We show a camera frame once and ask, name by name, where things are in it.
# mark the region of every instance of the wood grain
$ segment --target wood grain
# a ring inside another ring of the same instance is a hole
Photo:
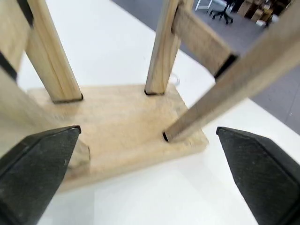
[[[233,53],[208,25],[183,6],[179,6],[176,11],[172,30],[212,74]]]
[[[65,126],[59,116],[52,116],[28,97],[0,67],[0,157],[24,137]],[[90,161],[88,146],[77,141],[69,167]]]
[[[26,53],[53,102],[82,99],[45,0],[28,0],[34,17]]]
[[[169,141],[199,130],[300,63],[299,8],[300,1],[296,1],[214,87],[165,130]]]
[[[199,130],[183,142],[169,144],[162,130],[187,108],[174,86],[164,96],[148,97],[143,85],[81,88],[84,101],[53,105],[44,90],[30,95],[48,112],[79,124],[90,147],[90,167],[67,172],[66,190],[202,151],[207,139]]]
[[[0,51],[19,70],[30,26],[16,0],[0,1]]]
[[[180,39],[171,31],[178,4],[191,9],[192,0],[164,0],[164,5],[156,29],[145,92],[164,94],[167,87],[175,57],[180,47]]]

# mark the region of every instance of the white table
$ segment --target white table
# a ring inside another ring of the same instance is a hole
[[[48,1],[81,86],[145,83],[155,32],[109,0]],[[173,72],[191,106],[213,84],[209,72],[179,51]],[[23,89],[42,87],[27,57]],[[217,126],[267,136],[300,162],[300,136],[246,99],[203,128],[203,153],[56,195],[39,225],[254,225],[215,134]]]

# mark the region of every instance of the wooden leg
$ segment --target wooden leg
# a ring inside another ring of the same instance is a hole
[[[65,126],[29,98],[8,74],[0,68],[0,157],[24,137]],[[69,167],[87,164],[89,148],[77,141]]]
[[[156,37],[148,71],[145,93],[161,95],[165,93],[180,39],[172,33],[172,23],[179,4],[191,9],[192,0],[164,0],[164,6],[158,21]]]
[[[16,0],[0,1],[0,54],[14,72],[18,71],[30,33],[28,24]]]
[[[82,100],[45,0],[28,0],[34,22],[26,53],[53,102]]]
[[[165,130],[164,138],[172,141],[190,135],[298,65],[299,8],[300,1],[295,1],[249,53],[237,60],[214,87]]]

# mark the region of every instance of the mortise joint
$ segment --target mortise joint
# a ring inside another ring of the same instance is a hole
[[[164,140],[165,140],[166,142],[169,142],[169,140],[168,140],[167,135],[165,134],[165,132],[163,132],[163,137],[164,137]]]
[[[66,104],[66,103],[72,103],[72,102],[80,102],[83,101],[83,94],[81,93],[81,98],[80,99],[72,99],[72,100],[58,100],[58,101],[53,101],[54,104]]]

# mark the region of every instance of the gray carpet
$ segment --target gray carpet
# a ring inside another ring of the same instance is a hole
[[[116,4],[135,16],[141,22],[156,29],[163,0],[113,0]],[[210,9],[222,10],[215,2]],[[234,22],[226,25],[225,20],[212,20],[205,10],[198,10],[195,14],[207,23],[230,47],[240,55],[244,54],[257,38],[264,32],[262,27],[237,14],[231,14]],[[193,54],[184,46],[180,49],[195,59]],[[273,83],[252,98],[254,102],[267,110],[277,119],[285,123],[300,134],[300,66],[290,71],[284,77]]]

